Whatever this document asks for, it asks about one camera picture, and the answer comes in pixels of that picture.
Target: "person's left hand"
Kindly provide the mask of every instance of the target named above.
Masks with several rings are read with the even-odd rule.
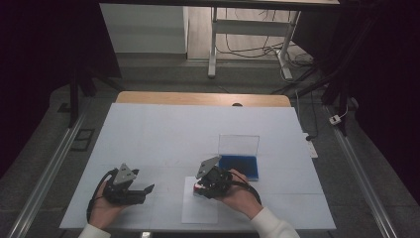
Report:
[[[111,204],[102,192],[105,188],[106,181],[102,182],[98,192],[95,196],[95,203],[93,204],[92,213],[90,214],[89,224],[104,229],[108,227],[120,214],[120,212],[129,205],[115,205]]]

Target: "hand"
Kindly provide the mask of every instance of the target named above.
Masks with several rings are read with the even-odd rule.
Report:
[[[247,177],[236,170],[230,170],[230,172],[233,176],[232,180],[248,182]],[[263,210],[263,207],[257,202],[257,199],[252,193],[237,185],[232,185],[225,196],[218,197],[217,199],[227,204],[232,209],[244,213],[250,219],[253,219],[261,210]]]
[[[99,229],[108,227],[120,212],[129,205],[115,205],[111,204],[105,197],[102,196],[106,181],[102,182],[96,193],[96,200],[90,214],[89,224]]]

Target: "person's right hand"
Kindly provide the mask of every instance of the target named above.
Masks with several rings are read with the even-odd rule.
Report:
[[[236,170],[230,170],[230,172],[232,173],[232,180],[248,182],[247,177]],[[227,204],[232,209],[244,213],[250,219],[253,219],[263,210],[263,207],[257,202],[257,199],[252,193],[237,185],[232,185],[225,196],[217,197],[216,199]]]

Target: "white sleeve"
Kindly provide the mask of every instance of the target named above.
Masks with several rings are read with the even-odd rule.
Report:
[[[111,234],[90,224],[86,224],[79,238],[110,238]]]
[[[298,238],[296,230],[285,220],[278,219],[268,208],[263,208],[251,224],[261,238]]]

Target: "wooden edge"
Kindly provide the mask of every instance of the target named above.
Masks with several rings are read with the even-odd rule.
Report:
[[[170,104],[170,105],[212,105],[255,107],[290,107],[290,100],[284,95],[224,94],[194,92],[146,92],[123,91],[118,94],[117,103]]]

